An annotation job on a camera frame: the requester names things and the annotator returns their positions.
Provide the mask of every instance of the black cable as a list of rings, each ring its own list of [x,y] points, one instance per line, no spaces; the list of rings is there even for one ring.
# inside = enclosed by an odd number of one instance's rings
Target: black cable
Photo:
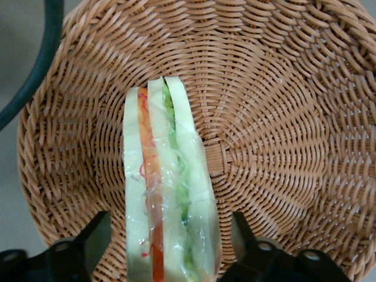
[[[0,131],[30,101],[43,82],[58,50],[64,17],[63,0],[45,0],[45,29],[36,62],[22,87],[0,112]]]

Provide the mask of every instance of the sandwich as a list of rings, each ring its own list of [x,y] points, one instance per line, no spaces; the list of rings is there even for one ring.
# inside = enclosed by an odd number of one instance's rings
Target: sandwich
[[[216,201],[178,77],[128,91],[123,147],[127,280],[215,281],[221,258]]]

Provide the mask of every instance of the gray surface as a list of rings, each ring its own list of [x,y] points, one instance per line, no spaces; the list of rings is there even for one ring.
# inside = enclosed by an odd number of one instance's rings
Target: gray surface
[[[70,11],[80,0],[66,0]],[[374,0],[361,0],[376,17]],[[0,109],[26,79],[37,56],[43,31],[42,0],[0,0]],[[0,251],[45,249],[28,212],[18,180],[16,128],[18,119],[0,133]],[[364,282],[376,281],[374,270]]]

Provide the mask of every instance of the orange carrot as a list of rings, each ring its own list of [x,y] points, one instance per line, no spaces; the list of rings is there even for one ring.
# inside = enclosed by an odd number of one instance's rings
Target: orange carrot
[[[163,225],[162,225],[162,184],[157,149],[153,141],[147,106],[147,89],[139,88],[137,96],[137,116],[139,121],[143,170],[146,179],[146,205],[149,212],[150,255],[152,258],[153,282],[164,281],[163,265]]]

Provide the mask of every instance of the basket weave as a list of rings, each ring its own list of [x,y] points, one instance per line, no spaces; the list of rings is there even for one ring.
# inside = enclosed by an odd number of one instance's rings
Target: basket weave
[[[360,281],[376,251],[375,23],[357,0],[83,1],[19,123],[21,183],[43,240],[111,210],[94,277],[126,281],[125,95],[180,76],[206,146],[221,271],[241,210],[256,235],[289,253],[320,249]]]

